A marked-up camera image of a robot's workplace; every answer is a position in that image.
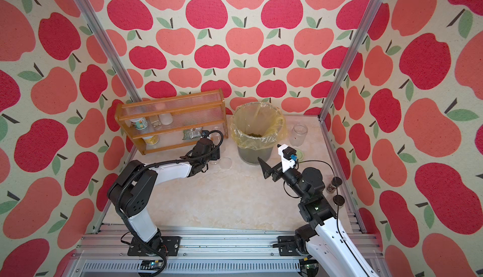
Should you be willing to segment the green jar lid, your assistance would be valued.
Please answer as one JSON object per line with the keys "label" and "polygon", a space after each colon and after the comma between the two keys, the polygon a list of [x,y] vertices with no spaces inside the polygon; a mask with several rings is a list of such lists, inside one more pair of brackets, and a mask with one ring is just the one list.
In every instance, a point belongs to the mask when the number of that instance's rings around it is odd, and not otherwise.
{"label": "green jar lid", "polygon": [[300,150],[296,150],[296,161],[298,163],[302,162],[304,159],[304,153]]}

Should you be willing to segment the short jar clear lid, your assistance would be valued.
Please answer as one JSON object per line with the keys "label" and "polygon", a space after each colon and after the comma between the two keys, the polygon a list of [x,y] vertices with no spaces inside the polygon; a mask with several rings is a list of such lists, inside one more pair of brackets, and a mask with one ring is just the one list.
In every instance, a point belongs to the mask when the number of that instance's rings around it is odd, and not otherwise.
{"label": "short jar clear lid", "polygon": [[232,160],[230,158],[222,158],[219,162],[219,166],[222,170],[229,170],[232,167]]}

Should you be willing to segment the ribbed glass jar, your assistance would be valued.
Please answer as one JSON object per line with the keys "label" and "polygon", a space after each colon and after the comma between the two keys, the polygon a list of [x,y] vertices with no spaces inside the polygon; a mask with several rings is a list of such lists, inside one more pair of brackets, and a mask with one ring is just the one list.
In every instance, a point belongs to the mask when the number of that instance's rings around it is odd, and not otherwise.
{"label": "ribbed glass jar", "polygon": [[308,134],[308,128],[304,124],[296,124],[291,130],[291,135],[289,138],[291,146],[299,147],[302,146],[306,136]]}

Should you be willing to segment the short clear plastic jar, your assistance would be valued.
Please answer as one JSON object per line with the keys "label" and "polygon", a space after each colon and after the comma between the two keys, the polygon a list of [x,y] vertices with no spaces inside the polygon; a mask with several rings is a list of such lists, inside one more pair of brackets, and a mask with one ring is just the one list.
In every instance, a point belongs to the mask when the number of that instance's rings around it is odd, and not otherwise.
{"label": "short clear plastic jar", "polygon": [[213,153],[210,155],[210,164],[212,165],[217,165],[220,162],[220,153],[217,151],[216,153]]}

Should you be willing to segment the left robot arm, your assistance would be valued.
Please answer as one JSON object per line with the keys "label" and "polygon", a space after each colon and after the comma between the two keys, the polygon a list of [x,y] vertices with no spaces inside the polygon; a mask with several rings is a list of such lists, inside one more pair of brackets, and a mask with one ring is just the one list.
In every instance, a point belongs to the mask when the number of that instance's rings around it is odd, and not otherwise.
{"label": "left robot arm", "polygon": [[154,186],[208,171],[208,163],[220,159],[222,144],[222,141],[215,144],[210,138],[202,137],[191,151],[177,160],[149,165],[133,160],[108,190],[108,199],[117,214],[150,254],[158,253],[163,246],[160,230],[147,210]]}

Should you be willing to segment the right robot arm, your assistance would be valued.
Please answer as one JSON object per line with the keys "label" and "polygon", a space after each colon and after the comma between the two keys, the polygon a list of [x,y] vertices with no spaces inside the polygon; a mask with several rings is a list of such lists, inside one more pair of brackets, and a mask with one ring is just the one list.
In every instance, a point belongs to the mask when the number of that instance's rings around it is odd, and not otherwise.
{"label": "right robot arm", "polygon": [[299,172],[293,164],[269,166],[258,159],[264,178],[282,179],[300,198],[298,208],[307,223],[295,231],[299,254],[311,256],[329,276],[377,276],[347,235],[338,214],[324,197],[321,171],[308,167]]}

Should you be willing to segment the green mung bean packet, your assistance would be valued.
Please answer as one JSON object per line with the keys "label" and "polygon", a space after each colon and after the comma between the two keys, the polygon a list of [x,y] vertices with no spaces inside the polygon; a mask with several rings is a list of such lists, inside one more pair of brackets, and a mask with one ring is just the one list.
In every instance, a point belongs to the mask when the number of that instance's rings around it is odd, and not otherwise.
{"label": "green mung bean packet", "polygon": [[199,139],[203,135],[203,128],[202,127],[194,127],[191,129],[183,130],[183,141],[191,141],[195,139]]}

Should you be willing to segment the small dark bottle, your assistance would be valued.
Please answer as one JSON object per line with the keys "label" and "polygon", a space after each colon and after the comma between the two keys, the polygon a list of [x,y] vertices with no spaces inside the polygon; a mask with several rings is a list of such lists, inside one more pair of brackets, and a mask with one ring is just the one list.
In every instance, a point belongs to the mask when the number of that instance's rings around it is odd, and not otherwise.
{"label": "small dark bottle", "polygon": [[344,205],[345,205],[344,196],[338,195],[338,194],[334,195],[333,198],[332,198],[332,204],[333,204],[333,208],[335,210],[343,208]]}
{"label": "small dark bottle", "polygon": [[329,194],[336,192],[342,183],[343,183],[343,180],[341,178],[334,176],[331,182],[329,183],[329,185],[327,186],[327,192]]}

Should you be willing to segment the yellow small can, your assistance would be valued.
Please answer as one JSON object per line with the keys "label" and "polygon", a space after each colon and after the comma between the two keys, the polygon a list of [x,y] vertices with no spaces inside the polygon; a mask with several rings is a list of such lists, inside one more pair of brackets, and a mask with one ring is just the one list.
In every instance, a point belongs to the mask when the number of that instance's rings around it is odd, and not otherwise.
{"label": "yellow small can", "polygon": [[158,143],[159,138],[157,135],[152,135],[152,136],[145,136],[142,138],[146,145],[148,146],[154,146]]}

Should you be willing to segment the white pink bottle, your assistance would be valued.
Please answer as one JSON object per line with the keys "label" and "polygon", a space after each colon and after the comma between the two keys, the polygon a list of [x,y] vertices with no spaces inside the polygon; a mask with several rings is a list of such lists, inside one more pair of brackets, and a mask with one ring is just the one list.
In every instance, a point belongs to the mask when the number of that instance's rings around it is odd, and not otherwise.
{"label": "white pink bottle", "polygon": [[[155,107],[159,111],[166,109],[166,105],[164,103],[158,103],[158,104],[155,105]],[[172,114],[169,113],[169,112],[163,113],[163,114],[159,114],[158,115],[158,119],[159,119],[161,125],[168,126],[168,125],[170,125],[170,124],[173,123]]]}

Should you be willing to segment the green white cup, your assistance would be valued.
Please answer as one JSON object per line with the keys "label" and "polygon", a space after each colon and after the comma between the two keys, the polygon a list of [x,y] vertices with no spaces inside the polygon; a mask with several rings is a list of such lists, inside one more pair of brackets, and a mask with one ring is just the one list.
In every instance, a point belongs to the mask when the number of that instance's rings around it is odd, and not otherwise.
{"label": "green white cup", "polygon": [[133,127],[139,131],[147,129],[148,122],[145,117],[135,118],[130,120]]}

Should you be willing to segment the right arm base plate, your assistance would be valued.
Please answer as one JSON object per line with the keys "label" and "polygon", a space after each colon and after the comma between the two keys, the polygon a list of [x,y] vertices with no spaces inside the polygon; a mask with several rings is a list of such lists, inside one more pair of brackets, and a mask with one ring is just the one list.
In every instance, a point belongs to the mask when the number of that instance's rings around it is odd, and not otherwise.
{"label": "right arm base plate", "polygon": [[272,247],[278,250],[280,256],[309,256],[306,241],[299,235],[279,236]]}

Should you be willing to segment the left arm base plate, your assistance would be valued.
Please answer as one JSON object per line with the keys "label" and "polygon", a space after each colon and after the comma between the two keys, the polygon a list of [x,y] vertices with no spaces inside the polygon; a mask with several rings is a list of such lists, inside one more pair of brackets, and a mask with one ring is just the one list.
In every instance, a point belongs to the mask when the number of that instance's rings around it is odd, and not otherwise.
{"label": "left arm base plate", "polygon": [[166,256],[177,256],[180,244],[181,237],[179,236],[155,236],[148,243],[133,238],[127,254],[129,256],[156,257],[157,255],[155,253],[146,248],[146,245],[148,245],[151,249],[156,250],[159,254],[164,254]]}

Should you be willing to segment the aluminium frame rail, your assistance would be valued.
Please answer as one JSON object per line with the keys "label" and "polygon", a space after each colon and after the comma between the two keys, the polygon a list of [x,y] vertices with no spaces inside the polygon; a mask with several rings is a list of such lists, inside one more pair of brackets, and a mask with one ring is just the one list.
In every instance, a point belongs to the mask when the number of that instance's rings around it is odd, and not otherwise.
{"label": "aluminium frame rail", "polygon": [[[311,256],[280,256],[272,245],[292,232],[164,227],[162,236],[179,236],[177,256],[129,256],[132,240],[119,224],[86,235],[68,255],[61,276],[329,276]],[[347,234],[377,276],[388,268],[374,235]]]}

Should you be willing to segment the right aluminium corner post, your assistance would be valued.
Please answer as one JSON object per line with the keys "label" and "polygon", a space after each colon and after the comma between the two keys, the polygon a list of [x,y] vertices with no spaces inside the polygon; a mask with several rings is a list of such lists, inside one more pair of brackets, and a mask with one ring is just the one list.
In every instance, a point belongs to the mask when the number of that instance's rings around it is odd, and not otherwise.
{"label": "right aluminium corner post", "polygon": [[368,38],[368,30],[373,23],[379,8],[382,5],[383,0],[370,0],[367,9],[361,19],[361,22],[351,40],[350,46],[346,56],[342,62],[341,67],[335,74],[335,79],[332,87],[329,91],[328,97],[325,98],[322,110],[318,116],[318,121],[323,124],[325,116],[328,114],[330,106],[333,104],[335,97],[337,96],[339,88],[342,86],[343,79],[348,75],[348,70],[352,66],[352,63],[359,51],[360,46],[364,42],[364,39]]}

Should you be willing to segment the aluminium corner post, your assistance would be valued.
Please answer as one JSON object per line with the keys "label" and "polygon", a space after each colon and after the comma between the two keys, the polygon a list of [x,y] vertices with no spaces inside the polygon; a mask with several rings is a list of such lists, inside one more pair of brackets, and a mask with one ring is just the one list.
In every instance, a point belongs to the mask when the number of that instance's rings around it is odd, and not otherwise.
{"label": "aluminium corner post", "polygon": [[360,46],[364,42],[364,39],[368,38],[368,30],[373,23],[379,8],[382,5],[383,0],[370,0],[367,9],[361,19],[361,22],[351,40],[350,46],[346,56],[342,62],[341,67],[335,74],[335,79],[332,87],[329,91],[328,97],[325,98],[322,110],[318,116],[318,121],[323,124],[325,116],[328,114],[330,106],[333,104],[335,97],[337,96],[339,88],[342,86],[343,79],[348,75],[348,70],[352,66],[352,63],[359,51]]}
{"label": "aluminium corner post", "polygon": [[91,27],[93,34],[95,35],[100,47],[103,49],[103,52],[107,56],[112,67],[116,72],[118,72],[118,76],[120,77],[123,85],[125,86],[128,95],[132,98],[133,102],[141,102],[142,98],[140,97],[133,80],[131,79],[120,57],[118,56],[114,44],[111,42],[107,32],[103,28],[103,25],[99,21],[90,1],[74,0],[74,2],[83,14],[83,17],[86,20],[88,26]]}

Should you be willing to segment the left aluminium corner post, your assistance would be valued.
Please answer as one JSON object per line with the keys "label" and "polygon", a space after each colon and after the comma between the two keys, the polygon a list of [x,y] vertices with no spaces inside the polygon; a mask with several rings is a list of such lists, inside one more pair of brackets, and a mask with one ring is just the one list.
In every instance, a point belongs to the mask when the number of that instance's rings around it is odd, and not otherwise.
{"label": "left aluminium corner post", "polygon": [[120,57],[118,56],[114,44],[111,42],[107,32],[103,28],[103,25],[99,21],[90,1],[74,0],[74,2],[83,14],[83,17],[86,20],[88,26],[91,27],[93,34],[95,35],[100,47],[103,49],[103,52],[107,56],[112,67],[116,72],[118,72],[118,76],[120,77],[123,85],[125,86],[128,95],[132,98],[133,102],[141,102],[142,98],[140,97],[133,80],[131,79]]}

